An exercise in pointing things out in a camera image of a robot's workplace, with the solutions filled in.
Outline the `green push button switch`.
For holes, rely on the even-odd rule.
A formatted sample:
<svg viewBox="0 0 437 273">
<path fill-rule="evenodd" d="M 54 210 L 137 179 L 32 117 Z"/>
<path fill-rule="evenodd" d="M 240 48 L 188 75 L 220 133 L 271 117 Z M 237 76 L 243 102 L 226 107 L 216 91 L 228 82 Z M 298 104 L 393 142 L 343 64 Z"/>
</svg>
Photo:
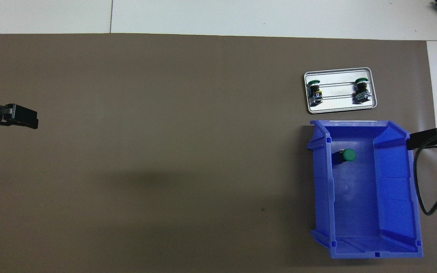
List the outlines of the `green push button switch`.
<svg viewBox="0 0 437 273">
<path fill-rule="evenodd" d="M 332 164 L 338 165 L 346 162 L 354 162 L 357 159 L 357 152 L 353 149 L 342 149 L 332 154 Z"/>
</svg>

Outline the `silver metal tray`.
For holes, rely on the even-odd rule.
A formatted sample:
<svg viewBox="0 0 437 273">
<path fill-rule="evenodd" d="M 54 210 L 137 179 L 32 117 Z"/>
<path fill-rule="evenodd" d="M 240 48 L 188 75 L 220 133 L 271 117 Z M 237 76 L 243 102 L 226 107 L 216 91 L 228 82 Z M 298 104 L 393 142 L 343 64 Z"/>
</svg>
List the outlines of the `silver metal tray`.
<svg viewBox="0 0 437 273">
<path fill-rule="evenodd" d="M 353 96 L 354 84 L 358 78 L 368 78 L 367 88 L 369 90 L 370 101 L 362 104 L 355 104 Z M 306 106 L 310 114 L 335 113 L 343 111 L 356 111 L 373 109 L 378 105 L 373 74 L 368 67 L 344 68 L 323 71 L 309 71 L 303 76 Z M 323 102 L 316 107 L 310 107 L 308 101 L 309 88 L 307 83 L 311 80 L 320 80 L 320 90 L 323 95 Z"/>
</svg>

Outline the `blue plastic storage bin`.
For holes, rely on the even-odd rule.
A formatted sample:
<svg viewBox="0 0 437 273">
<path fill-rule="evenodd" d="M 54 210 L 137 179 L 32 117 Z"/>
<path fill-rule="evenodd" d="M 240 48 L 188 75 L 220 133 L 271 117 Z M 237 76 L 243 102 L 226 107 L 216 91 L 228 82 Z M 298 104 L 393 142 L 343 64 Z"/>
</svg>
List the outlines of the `blue plastic storage bin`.
<svg viewBox="0 0 437 273">
<path fill-rule="evenodd" d="M 393 121 L 312 120 L 314 239 L 333 259 L 423 257 L 410 133 Z M 342 149 L 354 162 L 332 164 Z"/>
</svg>

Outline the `green button blue block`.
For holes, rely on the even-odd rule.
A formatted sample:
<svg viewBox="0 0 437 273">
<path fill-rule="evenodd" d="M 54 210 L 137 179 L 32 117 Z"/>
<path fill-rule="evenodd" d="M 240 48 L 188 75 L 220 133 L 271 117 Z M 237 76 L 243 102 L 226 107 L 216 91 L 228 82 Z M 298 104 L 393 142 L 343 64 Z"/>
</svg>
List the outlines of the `green button blue block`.
<svg viewBox="0 0 437 273">
<path fill-rule="evenodd" d="M 367 88 L 369 79 L 362 77 L 355 80 L 354 84 L 357 87 L 353 96 L 355 104 L 362 104 L 371 100 L 371 95 Z"/>
</svg>

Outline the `brown table mat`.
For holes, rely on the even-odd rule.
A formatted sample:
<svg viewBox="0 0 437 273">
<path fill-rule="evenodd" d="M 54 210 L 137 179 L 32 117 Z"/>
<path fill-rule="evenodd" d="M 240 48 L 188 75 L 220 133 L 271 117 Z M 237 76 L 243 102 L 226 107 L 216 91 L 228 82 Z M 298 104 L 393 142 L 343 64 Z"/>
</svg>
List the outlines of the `brown table mat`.
<svg viewBox="0 0 437 273">
<path fill-rule="evenodd" d="M 310 114 L 309 71 L 368 67 L 378 105 Z M 437 273 L 330 258 L 313 119 L 435 127 L 427 43 L 123 33 L 0 35 L 0 273 Z"/>
</svg>

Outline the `green button yellow marked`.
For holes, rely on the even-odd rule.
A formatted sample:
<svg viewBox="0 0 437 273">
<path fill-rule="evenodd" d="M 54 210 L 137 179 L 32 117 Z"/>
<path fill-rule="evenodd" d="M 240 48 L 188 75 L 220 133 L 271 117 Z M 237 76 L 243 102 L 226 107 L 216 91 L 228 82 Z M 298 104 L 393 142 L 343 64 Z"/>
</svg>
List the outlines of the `green button yellow marked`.
<svg viewBox="0 0 437 273">
<path fill-rule="evenodd" d="M 308 86 L 308 101 L 310 107 L 316 107 L 323 102 L 323 95 L 320 90 L 320 80 L 311 80 L 307 83 Z"/>
</svg>

